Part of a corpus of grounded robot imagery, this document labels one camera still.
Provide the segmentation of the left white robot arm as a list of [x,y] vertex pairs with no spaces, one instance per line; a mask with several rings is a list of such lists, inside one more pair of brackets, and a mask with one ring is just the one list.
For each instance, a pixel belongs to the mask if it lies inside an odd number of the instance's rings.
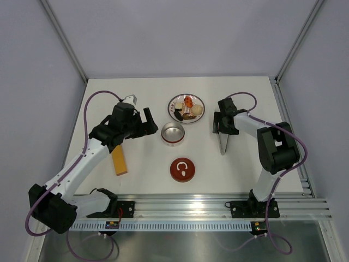
[[27,232],[29,219],[35,218],[58,234],[65,233],[81,217],[118,217],[118,196],[107,189],[99,188],[91,194],[76,196],[75,192],[93,169],[125,139],[135,139],[155,134],[155,124],[149,108],[140,112],[129,103],[119,102],[100,124],[87,134],[82,152],[78,154],[45,185],[34,184],[29,192],[30,211],[25,220]]

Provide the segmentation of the white tofu cube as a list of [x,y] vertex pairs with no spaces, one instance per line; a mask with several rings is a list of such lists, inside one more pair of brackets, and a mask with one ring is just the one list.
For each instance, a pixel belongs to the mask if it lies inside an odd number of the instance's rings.
[[175,103],[175,105],[174,105],[174,109],[176,110],[176,111],[182,111],[183,110],[183,103]]

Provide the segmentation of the black seaweed piece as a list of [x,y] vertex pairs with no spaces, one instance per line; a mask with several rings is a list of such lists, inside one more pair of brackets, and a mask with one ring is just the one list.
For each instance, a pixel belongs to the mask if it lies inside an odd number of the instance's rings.
[[182,114],[180,113],[180,111],[175,110],[173,114],[174,114],[175,118],[176,118],[178,121],[180,121],[180,122],[183,121],[183,116],[182,116]]

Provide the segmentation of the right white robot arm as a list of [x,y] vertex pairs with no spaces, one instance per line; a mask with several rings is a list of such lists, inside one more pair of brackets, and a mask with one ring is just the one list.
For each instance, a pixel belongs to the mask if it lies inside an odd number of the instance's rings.
[[253,116],[249,110],[238,109],[232,98],[218,101],[214,113],[213,133],[218,135],[221,154],[225,154],[229,137],[241,132],[257,140],[262,171],[246,200],[225,205],[232,218],[278,218],[274,192],[283,172],[291,170],[300,160],[296,137],[287,122],[270,123]]

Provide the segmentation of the metal food tongs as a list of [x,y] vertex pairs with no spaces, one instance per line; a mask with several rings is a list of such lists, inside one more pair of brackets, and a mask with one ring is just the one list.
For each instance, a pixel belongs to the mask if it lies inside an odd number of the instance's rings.
[[230,137],[229,134],[218,132],[219,148],[222,156],[224,156],[225,153],[227,152],[229,137]]

